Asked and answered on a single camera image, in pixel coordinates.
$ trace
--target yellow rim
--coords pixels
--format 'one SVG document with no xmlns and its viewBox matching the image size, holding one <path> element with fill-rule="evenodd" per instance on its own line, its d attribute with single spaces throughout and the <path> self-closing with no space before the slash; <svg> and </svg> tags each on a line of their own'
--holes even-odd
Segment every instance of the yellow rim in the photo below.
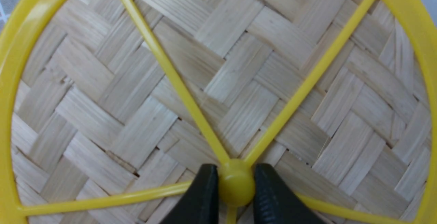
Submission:
<svg viewBox="0 0 437 224">
<path fill-rule="evenodd" d="M 24 207 L 21 205 L 14 182 L 11 161 L 11 117 L 15 94 L 23 68 L 36 40 L 45 25 L 47 25 L 52 18 L 53 14 L 55 14 L 65 1 L 66 0 L 21 0 L 0 36 L 0 98 L 3 101 L 3 105 L 0 106 L 0 176 L 2 176 L 0 182 L 0 199 L 2 199 L 0 202 L 0 223 L 23 224 L 27 223 L 26 217 L 31 215 L 89 210 L 142 202 L 184 193 L 190 185 L 190 182 L 184 182 L 103 199 L 90 199 L 32 207 Z M 195 103 L 184 83 L 181 81 L 178 72 L 176 72 L 171 61 L 162 50 L 150 28 L 141 17 L 135 4 L 132 0 L 121 1 L 137 25 L 137 28 L 142 33 L 153 54 L 156 56 L 156 59 L 162 66 L 169 80 L 181 96 L 184 105 L 187 106 L 190 114 L 192 114 L 193 119 L 198 124 L 199 129 L 205 136 L 220 163 L 222 165 L 227 163 L 229 161 L 228 154 L 226 154 L 226 151 L 220 144 L 220 141 L 214 134 L 211 126 L 206 122 L 201 110 Z M 287 103 L 278 118 L 276 118 L 257 145 L 244 159 L 244 162 L 248 166 L 251 166 L 256 162 L 258 157 L 264 152 L 273 138 L 275 138 L 284 124 L 293 115 L 297 107 L 305 99 L 353 31 L 359 25 L 359 22 L 365 16 L 374 1 L 375 0 L 363 0 L 362 4 L 359 5 L 343 31 L 334 41 L 334 44 L 328 49 L 326 54 L 298 89 L 295 96 L 293 96 L 289 103 Z M 437 59 L 437 53 L 434 51 L 434 49 L 437 48 L 436 28 L 420 0 L 383 1 L 397 17 L 412 42 L 423 72 L 429 95 L 432 123 L 436 124 L 437 76 L 432 75 L 432 70 L 437 69 L 437 62 L 435 61 L 435 59 Z M 432 196 L 437 194 L 437 182 L 435 182 L 437 176 L 437 149 L 434 149 L 437 145 L 436 127 L 437 126 L 433 126 L 432 128 L 433 146 L 431 152 L 431 164 L 429 166 L 428 183 L 417 217 L 413 222 L 415 224 L 437 223 L 437 201 L 432 201 Z M 314 210 L 341 216 L 347 219 L 373 224 L 406 223 L 382 216 L 356 212 L 311 199 L 306 196 L 299 197 Z M 227 222 L 229 224 L 235 223 L 236 209 L 230 207 L 228 213 L 229 216 Z"/>
</svg>

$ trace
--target bamboo basket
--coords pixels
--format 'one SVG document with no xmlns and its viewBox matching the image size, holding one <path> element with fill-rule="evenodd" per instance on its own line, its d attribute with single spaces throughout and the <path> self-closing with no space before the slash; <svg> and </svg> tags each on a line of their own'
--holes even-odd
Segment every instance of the bamboo basket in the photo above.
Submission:
<svg viewBox="0 0 437 224">
<path fill-rule="evenodd" d="M 242 158 L 362 0 L 134 2 L 229 156 Z M 120 0 L 67 0 L 56 12 L 22 74 L 11 142 L 26 206 L 184 182 L 201 164 L 219 164 Z M 409 222 L 430 155 L 420 67 L 377 0 L 258 162 L 297 193 Z M 155 224 L 179 198 L 29 222 Z M 221 205 L 221 223 L 225 214 Z M 253 223 L 251 206 L 237 217 Z"/>
</svg>

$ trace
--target yellow spoke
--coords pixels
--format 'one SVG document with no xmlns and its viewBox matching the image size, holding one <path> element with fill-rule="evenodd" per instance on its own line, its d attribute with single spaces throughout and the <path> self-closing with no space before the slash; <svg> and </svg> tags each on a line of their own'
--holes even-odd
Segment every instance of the yellow spoke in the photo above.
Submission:
<svg viewBox="0 0 437 224">
<path fill-rule="evenodd" d="M 340 206 L 328 204 L 307 196 L 297 194 L 297 196 L 307 205 L 308 208 L 317 210 L 326 214 L 331 214 L 353 221 L 361 221 L 369 224 L 411 224 L 410 222 L 400 221 L 385 216 L 376 216 L 373 214 L 363 213 L 355 210 L 350 210 Z"/>
<path fill-rule="evenodd" d="M 93 210 L 108 208 L 126 204 L 135 204 L 168 196 L 182 194 L 190 187 L 191 182 L 177 183 L 161 186 L 135 193 L 120 194 L 105 198 L 86 199 L 72 202 L 60 202 L 57 204 L 45 204 L 37 206 L 21 207 L 20 211 L 25 216 L 47 215 L 81 210 Z"/>
<path fill-rule="evenodd" d="M 340 32 L 337 39 L 332 46 L 326 51 L 325 55 L 320 59 L 320 62 L 314 67 L 313 71 L 308 75 L 306 80 L 299 87 L 295 95 L 290 99 L 285 108 L 281 111 L 278 117 L 273 121 L 259 142 L 250 151 L 247 157 L 244 159 L 248 165 L 253 165 L 259 156 L 267 149 L 272 140 L 281 131 L 282 127 L 287 123 L 290 117 L 297 110 L 299 105 L 303 102 L 311 89 L 315 86 L 317 81 L 325 73 L 326 69 L 338 55 L 344 44 L 351 37 L 356 27 L 361 22 L 362 18 L 366 15 L 367 11 L 371 7 L 375 0 L 363 0 L 361 5 L 356 9 L 354 15 L 345 25 Z"/>
<path fill-rule="evenodd" d="M 214 154 L 217 156 L 221 164 L 225 164 L 229 161 L 229 156 L 223 148 L 223 145 L 220 143 L 217 135 L 215 135 L 208 121 L 203 116 L 202 111 L 191 96 L 190 92 L 188 91 L 178 72 L 175 70 L 167 54 L 164 52 L 155 35 L 153 34 L 152 30 L 150 30 L 146 21 L 139 12 L 137 6 L 133 2 L 133 0 L 121 1 L 125 6 L 126 11 L 131 16 L 136 27 L 142 34 L 145 42 L 150 47 L 150 50 L 155 55 L 156 60 L 159 62 L 159 65 L 161 65 L 163 71 L 172 83 L 176 92 L 181 97 L 182 102 L 187 107 L 187 110 L 190 112 L 203 136 L 205 136 L 206 141 L 208 141 L 209 145 L 214 151 Z"/>
<path fill-rule="evenodd" d="M 235 224 L 237 222 L 237 208 L 228 206 L 228 213 L 226 214 L 226 224 Z"/>
</svg>

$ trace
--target yellow hub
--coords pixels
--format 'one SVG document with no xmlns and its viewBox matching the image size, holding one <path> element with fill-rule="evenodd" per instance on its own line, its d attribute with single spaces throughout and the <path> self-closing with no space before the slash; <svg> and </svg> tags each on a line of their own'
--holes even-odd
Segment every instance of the yellow hub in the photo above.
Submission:
<svg viewBox="0 0 437 224">
<path fill-rule="evenodd" d="M 240 159 L 231 159 L 218 170 L 218 194 L 233 207 L 250 203 L 255 196 L 255 180 L 251 168 Z"/>
</svg>

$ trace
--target wicker surface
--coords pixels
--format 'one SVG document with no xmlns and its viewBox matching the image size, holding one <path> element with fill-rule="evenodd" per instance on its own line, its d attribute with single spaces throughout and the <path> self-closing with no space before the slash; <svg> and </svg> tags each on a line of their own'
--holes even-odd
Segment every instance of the wicker surface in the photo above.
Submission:
<svg viewBox="0 0 437 224">
<path fill-rule="evenodd" d="M 360 1 L 135 0 L 232 157 L 247 154 Z M 12 122 L 25 205 L 186 181 L 217 163 L 119 0 L 66 2 L 29 58 Z M 409 40 L 376 2 L 262 161 L 299 193 L 410 221 L 430 130 Z M 30 221 L 154 224 L 177 200 Z"/>
</svg>

